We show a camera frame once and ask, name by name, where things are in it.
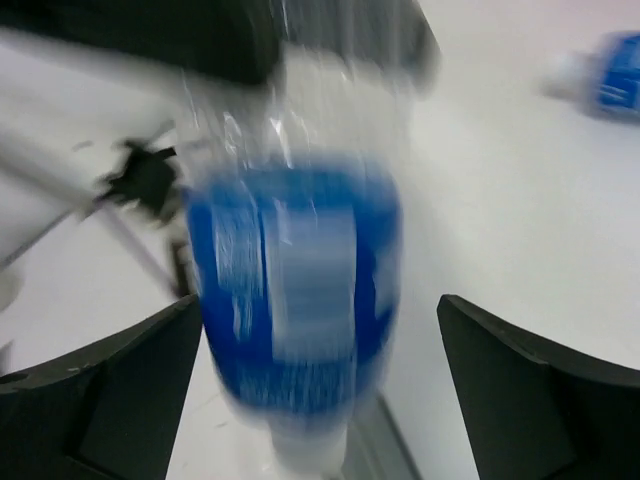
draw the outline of white floor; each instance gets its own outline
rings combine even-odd
[[[104,225],[100,214],[81,224],[69,218],[21,262],[22,292],[0,313],[0,345],[13,342],[10,371],[73,351],[172,303]],[[165,263],[162,238],[129,225]],[[300,480],[278,469],[270,449],[267,432],[242,423],[226,402],[203,336],[168,480]]]

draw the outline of bottle cap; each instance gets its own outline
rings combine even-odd
[[[556,56],[543,78],[544,93],[556,98],[576,98],[586,88],[591,67],[589,55],[569,53]]]
[[[271,441],[283,467],[302,475],[338,476],[347,451],[347,426],[311,435],[272,430]]]

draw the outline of plastic water bottle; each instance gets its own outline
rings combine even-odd
[[[612,34],[595,54],[559,56],[544,89],[578,102],[591,114],[640,120],[640,32]]]
[[[354,407],[387,355],[401,210],[374,163],[297,160],[308,166],[250,169],[191,192],[187,222],[226,390],[267,418],[290,468],[336,473]]]

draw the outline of blue bottle label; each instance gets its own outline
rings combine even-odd
[[[597,104],[606,112],[640,116],[640,35],[627,36],[612,49]]]
[[[401,211],[390,179],[249,171],[187,205],[226,390],[300,431],[345,421],[377,385],[398,304]]]

